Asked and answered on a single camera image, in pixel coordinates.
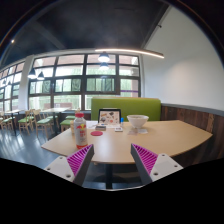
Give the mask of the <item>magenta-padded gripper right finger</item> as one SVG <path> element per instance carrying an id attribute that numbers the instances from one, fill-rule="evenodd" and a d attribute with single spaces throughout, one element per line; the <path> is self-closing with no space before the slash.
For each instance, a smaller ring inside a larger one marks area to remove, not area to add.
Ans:
<path id="1" fill-rule="evenodd" d="M 131 145 L 131 155 L 134 158 L 143 185 L 182 169 L 182 166 L 167 154 L 156 154 L 136 144 Z"/>

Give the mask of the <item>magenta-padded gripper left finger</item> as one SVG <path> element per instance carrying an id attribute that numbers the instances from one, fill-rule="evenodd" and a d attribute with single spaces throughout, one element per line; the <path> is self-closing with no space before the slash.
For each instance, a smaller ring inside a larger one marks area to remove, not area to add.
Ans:
<path id="1" fill-rule="evenodd" d="M 94 145 L 91 144 L 67 157 L 57 157 L 45 171 L 81 186 L 93 155 Z"/>

